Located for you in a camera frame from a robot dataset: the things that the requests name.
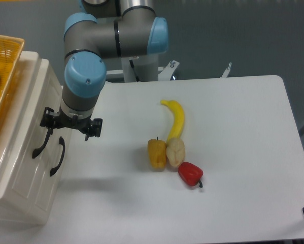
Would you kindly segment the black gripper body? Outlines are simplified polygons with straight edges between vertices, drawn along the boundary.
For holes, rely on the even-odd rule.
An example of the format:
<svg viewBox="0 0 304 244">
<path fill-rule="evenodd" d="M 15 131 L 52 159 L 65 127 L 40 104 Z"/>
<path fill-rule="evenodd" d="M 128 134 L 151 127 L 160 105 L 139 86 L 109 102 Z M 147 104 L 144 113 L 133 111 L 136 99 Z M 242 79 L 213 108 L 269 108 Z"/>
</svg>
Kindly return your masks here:
<svg viewBox="0 0 304 244">
<path fill-rule="evenodd" d="M 55 128 L 70 128 L 78 130 L 81 133 L 85 133 L 87 131 L 90 119 L 91 116 L 83 119 L 80 119 L 77 115 L 73 117 L 68 117 L 65 113 L 60 111 L 56 119 Z"/>
</svg>

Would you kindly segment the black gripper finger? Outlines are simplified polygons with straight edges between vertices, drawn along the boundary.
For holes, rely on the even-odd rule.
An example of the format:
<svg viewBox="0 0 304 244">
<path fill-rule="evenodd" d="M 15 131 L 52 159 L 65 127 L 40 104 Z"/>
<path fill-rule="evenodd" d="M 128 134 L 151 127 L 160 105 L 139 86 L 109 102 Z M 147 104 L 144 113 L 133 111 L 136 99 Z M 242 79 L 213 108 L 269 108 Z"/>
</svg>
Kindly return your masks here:
<svg viewBox="0 0 304 244">
<path fill-rule="evenodd" d="M 55 110 L 50 107 L 45 107 L 40 126 L 47 128 L 46 139 L 49 139 L 50 135 L 53 134 L 53 130 L 58 129 L 59 112 L 55 112 Z"/>
<path fill-rule="evenodd" d="M 84 127 L 85 141 L 88 141 L 91 137 L 100 137 L 102 131 L 103 120 L 101 118 L 95 118 L 90 120 Z"/>
</svg>

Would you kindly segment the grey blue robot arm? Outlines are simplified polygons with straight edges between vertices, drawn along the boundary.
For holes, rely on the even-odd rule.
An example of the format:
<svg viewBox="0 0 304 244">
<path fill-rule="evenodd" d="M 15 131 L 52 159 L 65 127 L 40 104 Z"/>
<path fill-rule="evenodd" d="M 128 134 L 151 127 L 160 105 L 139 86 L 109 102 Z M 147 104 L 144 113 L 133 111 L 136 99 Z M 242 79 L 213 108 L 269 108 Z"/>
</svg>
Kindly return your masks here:
<svg viewBox="0 0 304 244">
<path fill-rule="evenodd" d="M 105 84 L 104 61 L 165 53 L 167 21 L 158 17 L 151 1 L 79 1 L 64 29 L 64 86 L 58 111 L 46 107 L 41 127 L 50 137 L 70 128 L 86 138 L 99 137 L 103 121 L 92 118 Z"/>
</svg>

